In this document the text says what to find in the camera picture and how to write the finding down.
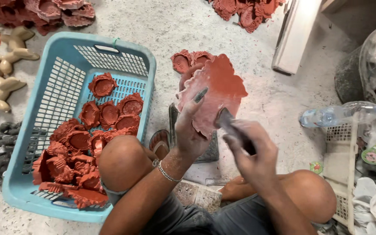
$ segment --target shorts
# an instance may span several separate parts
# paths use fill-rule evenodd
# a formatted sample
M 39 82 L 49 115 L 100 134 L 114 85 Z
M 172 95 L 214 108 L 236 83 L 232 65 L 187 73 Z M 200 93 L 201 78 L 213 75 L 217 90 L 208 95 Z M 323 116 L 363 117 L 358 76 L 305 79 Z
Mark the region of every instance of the shorts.
M 101 181 L 112 205 L 127 191 L 109 190 Z M 173 192 L 140 232 L 150 234 L 178 234 L 199 232 L 211 235 L 272 235 L 276 234 L 264 201 L 257 194 L 231 203 L 215 213 L 197 205 L 183 206 Z

